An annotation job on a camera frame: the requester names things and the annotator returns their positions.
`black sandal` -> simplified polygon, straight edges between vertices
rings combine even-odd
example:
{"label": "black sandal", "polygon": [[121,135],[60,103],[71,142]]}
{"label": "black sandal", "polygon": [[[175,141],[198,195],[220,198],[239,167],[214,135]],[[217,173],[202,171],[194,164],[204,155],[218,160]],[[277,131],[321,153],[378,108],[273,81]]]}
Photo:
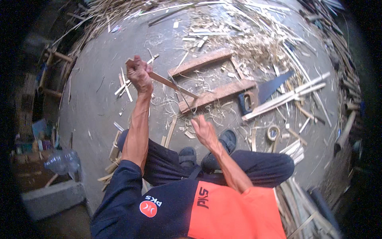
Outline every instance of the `black sandal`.
{"label": "black sandal", "polygon": [[[226,130],[219,137],[220,143],[227,151],[229,155],[233,153],[236,149],[237,137],[234,131]],[[220,170],[219,163],[217,162],[215,156],[209,152],[201,162],[201,166],[205,172],[213,172],[215,170]]]}
{"label": "black sandal", "polygon": [[196,165],[196,151],[193,147],[185,147],[180,150],[179,164],[182,167],[194,167]]}

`orange shirt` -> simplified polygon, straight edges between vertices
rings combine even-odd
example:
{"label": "orange shirt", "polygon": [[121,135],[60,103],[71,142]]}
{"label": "orange shirt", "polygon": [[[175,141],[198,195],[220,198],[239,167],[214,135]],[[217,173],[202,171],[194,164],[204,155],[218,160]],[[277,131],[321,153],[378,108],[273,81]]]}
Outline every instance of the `orange shirt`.
{"label": "orange shirt", "polygon": [[188,236],[192,238],[285,239],[273,189],[230,187],[199,181]]}

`saw handle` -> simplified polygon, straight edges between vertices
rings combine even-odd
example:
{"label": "saw handle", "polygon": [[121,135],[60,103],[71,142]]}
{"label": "saw handle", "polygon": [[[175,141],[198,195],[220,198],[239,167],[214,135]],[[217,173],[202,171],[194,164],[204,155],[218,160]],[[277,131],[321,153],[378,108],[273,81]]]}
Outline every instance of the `saw handle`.
{"label": "saw handle", "polygon": [[[246,115],[246,114],[249,114],[249,113],[251,113],[253,111],[253,108],[255,107],[255,105],[254,105],[254,102],[255,102],[254,97],[255,96],[250,91],[246,91],[246,92],[241,93],[241,94],[238,95],[239,109],[240,109],[241,115]],[[249,102],[247,104],[248,107],[245,104],[246,99],[249,100]]]}

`concrete block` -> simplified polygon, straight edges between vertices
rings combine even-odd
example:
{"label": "concrete block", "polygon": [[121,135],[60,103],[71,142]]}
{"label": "concrete block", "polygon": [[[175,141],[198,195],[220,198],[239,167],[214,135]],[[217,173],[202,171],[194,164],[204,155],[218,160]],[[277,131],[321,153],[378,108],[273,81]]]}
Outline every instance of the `concrete block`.
{"label": "concrete block", "polygon": [[37,221],[81,203],[85,191],[82,183],[69,180],[22,193],[21,197],[32,220]]}

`orange circle logo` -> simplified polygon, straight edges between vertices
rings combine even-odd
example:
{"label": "orange circle logo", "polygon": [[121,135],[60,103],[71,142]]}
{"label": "orange circle logo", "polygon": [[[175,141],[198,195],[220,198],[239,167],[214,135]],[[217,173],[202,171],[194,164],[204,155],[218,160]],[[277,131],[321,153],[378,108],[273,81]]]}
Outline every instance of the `orange circle logo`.
{"label": "orange circle logo", "polygon": [[141,213],[145,214],[149,218],[152,218],[157,214],[157,206],[151,201],[141,202],[141,204],[139,205],[139,210],[141,211]]}

